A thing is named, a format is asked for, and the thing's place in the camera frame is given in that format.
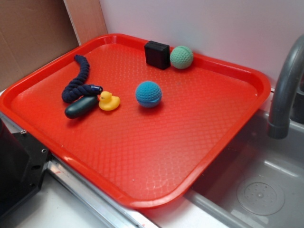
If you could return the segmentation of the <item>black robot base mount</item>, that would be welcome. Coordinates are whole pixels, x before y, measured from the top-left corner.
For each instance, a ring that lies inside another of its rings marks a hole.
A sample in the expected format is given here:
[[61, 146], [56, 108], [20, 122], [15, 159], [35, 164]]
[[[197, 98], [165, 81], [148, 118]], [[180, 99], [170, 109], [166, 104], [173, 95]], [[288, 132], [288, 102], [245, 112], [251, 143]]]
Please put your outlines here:
[[11, 133], [0, 122], [0, 218], [37, 194], [42, 186], [49, 149], [29, 133]]

